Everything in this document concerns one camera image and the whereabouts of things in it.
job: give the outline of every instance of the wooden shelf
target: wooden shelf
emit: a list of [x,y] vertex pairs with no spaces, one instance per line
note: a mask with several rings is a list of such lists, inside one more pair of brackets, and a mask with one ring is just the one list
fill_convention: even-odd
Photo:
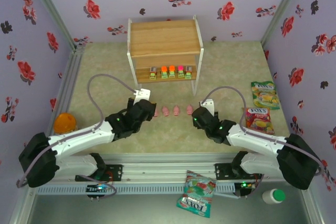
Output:
[[199,55],[195,20],[131,23],[132,58],[162,55]]
[[150,69],[151,67],[157,67],[158,69],[162,66],[169,67],[173,66],[192,66],[196,69],[195,55],[167,55],[159,57],[142,57],[135,61],[136,69]]
[[151,83],[151,82],[167,82],[167,81],[191,81],[191,80],[196,80],[196,75],[197,72],[193,71],[192,72],[192,78],[191,79],[184,79],[184,78],[178,78],[177,75],[175,78],[167,78],[167,79],[162,79],[161,78],[161,72],[157,72],[156,80],[151,80],[149,79],[149,69],[137,69],[135,71],[135,74],[137,76],[138,83]]

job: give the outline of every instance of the floral wallpaper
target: floral wallpaper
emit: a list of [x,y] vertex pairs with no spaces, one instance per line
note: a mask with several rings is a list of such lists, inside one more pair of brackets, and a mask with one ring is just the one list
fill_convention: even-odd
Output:
[[289,128],[321,158],[311,188],[324,223],[335,223],[336,23],[334,0],[291,0],[264,51]]
[[[261,40],[281,0],[52,0],[74,44],[127,41],[134,22],[198,16],[204,41]],[[290,21],[286,24],[287,33]]]
[[0,9],[0,207],[6,224],[22,189],[18,156],[47,129],[70,47],[40,0],[3,0]]

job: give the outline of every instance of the white bottle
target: white bottle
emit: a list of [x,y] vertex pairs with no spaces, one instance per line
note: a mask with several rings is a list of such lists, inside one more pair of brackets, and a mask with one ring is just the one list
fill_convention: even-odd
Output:
[[272,189],[262,194],[262,199],[267,204],[279,204],[286,199],[284,191],[280,189]]

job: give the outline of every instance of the candy pack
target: candy pack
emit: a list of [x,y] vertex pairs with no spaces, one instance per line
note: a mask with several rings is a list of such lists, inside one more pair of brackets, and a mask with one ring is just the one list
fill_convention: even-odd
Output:
[[279,98],[273,82],[251,82],[251,90],[255,106],[269,108],[270,110],[280,109]]
[[177,206],[196,215],[210,218],[215,188],[215,180],[188,170],[184,193],[178,199]]
[[271,123],[268,108],[246,108],[245,112],[247,128],[274,135],[274,128]]

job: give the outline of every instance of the small box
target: small box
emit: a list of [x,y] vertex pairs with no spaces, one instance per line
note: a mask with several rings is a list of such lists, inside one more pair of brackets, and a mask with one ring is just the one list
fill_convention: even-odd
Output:
[[175,78],[175,66],[169,66],[169,78]]
[[161,67],[161,78],[162,79],[168,78],[167,67],[166,66]]
[[157,75],[157,69],[156,67],[151,67],[150,69],[150,75],[149,75],[149,79],[151,80],[156,80],[156,75]]
[[185,79],[191,79],[192,77],[192,70],[193,68],[191,66],[185,67]]
[[177,77],[178,78],[184,78],[183,66],[178,66],[177,67]]

